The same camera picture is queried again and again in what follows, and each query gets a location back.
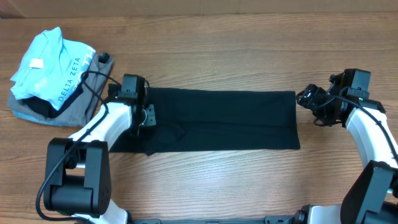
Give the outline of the black t-shirt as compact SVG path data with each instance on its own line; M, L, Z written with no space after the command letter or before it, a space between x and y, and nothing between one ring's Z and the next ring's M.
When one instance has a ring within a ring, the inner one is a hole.
M300 149L294 91L150 88L153 126L120 135L111 152Z

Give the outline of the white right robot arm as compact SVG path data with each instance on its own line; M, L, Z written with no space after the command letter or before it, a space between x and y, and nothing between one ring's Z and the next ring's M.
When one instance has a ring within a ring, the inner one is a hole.
M305 205L288 223L397 223L397 143L387 125L381 102L370 99L371 74L348 68L331 75L324 90L309 84L297 103L312 111L317 126L342 125L353 137L363 171L339 205Z

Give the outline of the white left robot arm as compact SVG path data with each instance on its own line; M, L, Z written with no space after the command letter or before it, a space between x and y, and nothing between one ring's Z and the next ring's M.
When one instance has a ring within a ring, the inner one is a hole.
M137 138L140 129L155 125L154 109L146 104L148 88L145 78L125 74L81 130L49 142L45 179L35 200L39 217L51 222L133 222L130 212L111 198L109 150L125 131Z

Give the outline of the folded grey shirt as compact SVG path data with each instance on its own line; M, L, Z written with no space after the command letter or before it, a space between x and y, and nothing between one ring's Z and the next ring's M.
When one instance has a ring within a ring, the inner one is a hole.
M86 75L84 84L80 84L74 93L64 102L60 110L37 97L17 100L12 93L7 99L7 107L14 116L31 122L52 126L84 126L96 108L98 98L93 95L93 89L102 94L106 83L106 75L111 71L114 59L107 52L95 55L90 63L90 73Z

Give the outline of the folded light blue shirt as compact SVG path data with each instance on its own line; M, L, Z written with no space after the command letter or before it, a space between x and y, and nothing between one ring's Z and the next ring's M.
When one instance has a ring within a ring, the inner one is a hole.
M17 100L37 97L58 111L77 89L95 54L83 42L64 39L59 27L45 30L35 36L11 77L11 92Z

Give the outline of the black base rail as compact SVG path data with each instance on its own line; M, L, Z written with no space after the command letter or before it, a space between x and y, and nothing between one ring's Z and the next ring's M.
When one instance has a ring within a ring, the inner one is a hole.
M202 220L130 219L128 224L294 224L306 223L305 215L272 215L264 218L232 218Z

